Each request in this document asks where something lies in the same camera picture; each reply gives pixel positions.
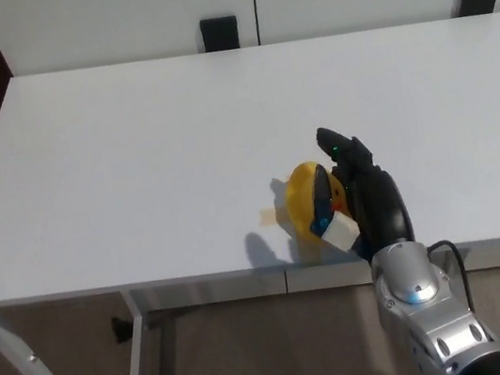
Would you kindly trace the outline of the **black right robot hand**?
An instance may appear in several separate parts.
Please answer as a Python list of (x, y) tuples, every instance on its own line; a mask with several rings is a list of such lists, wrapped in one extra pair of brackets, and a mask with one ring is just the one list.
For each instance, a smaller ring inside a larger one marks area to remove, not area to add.
[(335, 166), (330, 172), (321, 164), (315, 167), (310, 233), (367, 262), (393, 243), (413, 242), (412, 220), (398, 186), (373, 163), (371, 151), (357, 137), (324, 127), (316, 137)]

